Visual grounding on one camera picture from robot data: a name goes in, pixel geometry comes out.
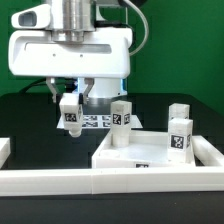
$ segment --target cable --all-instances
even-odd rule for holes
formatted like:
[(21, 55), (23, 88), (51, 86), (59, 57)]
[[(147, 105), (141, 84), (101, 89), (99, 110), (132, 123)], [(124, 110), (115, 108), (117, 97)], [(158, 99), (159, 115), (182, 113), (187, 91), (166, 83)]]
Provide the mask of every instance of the cable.
[[(46, 83), (42, 83), (42, 82), (46, 82), (46, 78), (43, 79), (38, 79), (34, 82), (32, 82), (31, 84), (29, 84), (28, 86), (22, 88), (19, 93), (26, 93), (30, 88), (32, 87), (36, 87), (36, 86), (46, 86)], [(57, 83), (57, 85), (66, 85), (66, 83)]]
[(19, 93), (26, 93), (27, 90), (29, 90), (30, 88), (32, 88), (33, 86), (37, 86), (38, 84), (40, 84), (41, 82), (45, 82), (46, 78), (42, 78), (42, 79), (38, 79), (34, 82), (32, 82), (31, 84), (29, 84), (28, 86), (22, 88)]
[(129, 0), (123, 0), (123, 1), (127, 5), (129, 5), (140, 16), (140, 18), (142, 19), (143, 25), (144, 25), (144, 29), (145, 29), (145, 36), (144, 36), (142, 43), (134, 51), (129, 53), (130, 56), (133, 56), (136, 53), (138, 53), (146, 44), (148, 37), (149, 37), (149, 25), (148, 25), (147, 19), (145, 18), (144, 14), (141, 12), (141, 10), (135, 4), (133, 4)]

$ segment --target white plastic frame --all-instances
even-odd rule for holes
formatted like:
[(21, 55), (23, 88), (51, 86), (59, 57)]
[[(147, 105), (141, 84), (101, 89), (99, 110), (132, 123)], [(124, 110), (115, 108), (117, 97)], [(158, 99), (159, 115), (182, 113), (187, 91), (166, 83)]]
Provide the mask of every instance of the white plastic frame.
[(223, 191), (223, 155), (201, 136), (192, 140), (207, 167), (1, 171), (0, 196)]

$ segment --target sticker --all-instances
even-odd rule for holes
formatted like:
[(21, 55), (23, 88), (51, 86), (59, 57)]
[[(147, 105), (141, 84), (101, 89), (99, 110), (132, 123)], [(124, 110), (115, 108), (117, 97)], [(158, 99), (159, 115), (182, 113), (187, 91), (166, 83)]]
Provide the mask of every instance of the sticker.
[(177, 136), (177, 135), (171, 135), (171, 147), (177, 148), (177, 149), (183, 149), (184, 148), (184, 137)]
[(83, 118), (84, 121), (97, 121), (97, 116), (96, 115), (85, 115)]
[(121, 115), (113, 114), (113, 124), (121, 125)]
[(191, 144), (191, 135), (187, 136), (187, 148), (190, 146)]
[(110, 115), (103, 115), (102, 120), (103, 121), (110, 121)]
[(149, 164), (140, 164), (140, 163), (137, 163), (136, 164), (136, 168), (148, 168), (149, 167)]
[(110, 122), (103, 122), (104, 128), (110, 128)]
[(83, 128), (97, 128), (98, 127), (98, 122), (89, 122), (89, 121), (84, 121)]
[(124, 115), (124, 124), (129, 124), (131, 122), (131, 115), (126, 114)]
[(65, 114), (65, 120), (68, 122), (77, 122), (76, 114)]

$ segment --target green background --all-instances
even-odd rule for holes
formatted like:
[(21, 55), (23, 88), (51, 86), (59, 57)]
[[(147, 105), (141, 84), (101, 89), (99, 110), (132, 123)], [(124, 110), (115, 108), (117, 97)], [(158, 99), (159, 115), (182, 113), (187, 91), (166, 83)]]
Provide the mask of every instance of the green background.
[[(0, 94), (17, 92), (33, 78), (14, 77), (7, 62), (10, 19), (40, 0), (0, 0)], [(150, 25), (145, 48), (131, 58), (128, 91), (186, 93), (224, 115), (224, 1), (149, 0), (141, 7)], [(106, 9), (107, 19), (124, 20), (124, 10)], [(141, 20), (132, 10), (130, 25), (137, 44), (143, 38)]]

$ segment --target white block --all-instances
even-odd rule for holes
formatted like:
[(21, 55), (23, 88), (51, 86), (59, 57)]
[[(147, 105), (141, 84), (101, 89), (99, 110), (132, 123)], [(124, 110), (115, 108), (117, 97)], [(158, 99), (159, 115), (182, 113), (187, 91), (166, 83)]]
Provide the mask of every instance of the white block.
[(220, 191), (223, 175), (217, 167), (99, 169), (92, 176), (92, 193)]
[(131, 110), (131, 102), (118, 100), (111, 103), (112, 142), (115, 147), (126, 147), (129, 144)]
[(193, 121), (189, 119), (174, 118), (168, 125), (168, 160), (188, 163), (191, 154), (191, 137)]
[(187, 104), (174, 103), (169, 106), (169, 121), (173, 118), (189, 119), (190, 106)]
[(91, 169), (0, 172), (0, 196), (91, 194)]
[(69, 130), (72, 137), (79, 137), (83, 123), (83, 111), (82, 105), (79, 104), (79, 96), (64, 93), (59, 105), (64, 129)]
[(3, 166), (9, 155), (10, 155), (9, 138), (0, 138), (0, 168)]

